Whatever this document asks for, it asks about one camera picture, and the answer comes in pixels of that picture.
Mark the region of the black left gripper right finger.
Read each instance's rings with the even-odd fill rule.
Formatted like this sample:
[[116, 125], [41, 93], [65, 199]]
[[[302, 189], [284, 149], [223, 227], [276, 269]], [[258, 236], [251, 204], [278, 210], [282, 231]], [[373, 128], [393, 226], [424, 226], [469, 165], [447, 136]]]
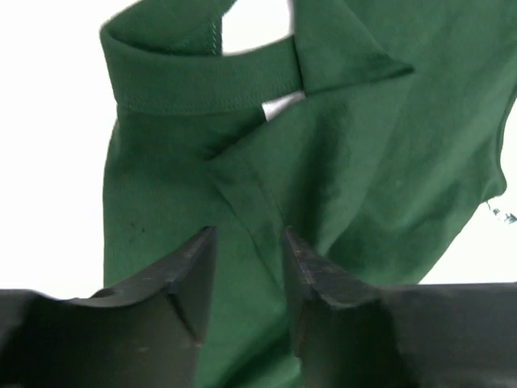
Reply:
[[292, 349], [307, 387], [513, 387], [513, 283], [362, 282], [282, 237]]

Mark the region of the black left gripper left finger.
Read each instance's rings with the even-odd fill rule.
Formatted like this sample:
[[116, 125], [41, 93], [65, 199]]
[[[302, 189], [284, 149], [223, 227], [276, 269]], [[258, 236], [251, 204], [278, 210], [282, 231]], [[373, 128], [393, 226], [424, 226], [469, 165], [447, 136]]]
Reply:
[[216, 229], [92, 297], [1, 292], [4, 387], [191, 387], [206, 339]]

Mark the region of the white and green t-shirt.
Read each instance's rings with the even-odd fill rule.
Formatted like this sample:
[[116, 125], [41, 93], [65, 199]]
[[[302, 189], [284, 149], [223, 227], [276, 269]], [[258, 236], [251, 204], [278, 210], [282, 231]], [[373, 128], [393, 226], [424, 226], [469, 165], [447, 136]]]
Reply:
[[280, 236], [420, 281], [506, 190], [513, 1], [297, 1], [293, 36], [221, 51], [228, 1], [141, 1], [100, 40], [117, 103], [104, 282], [218, 229], [198, 387], [299, 387]]

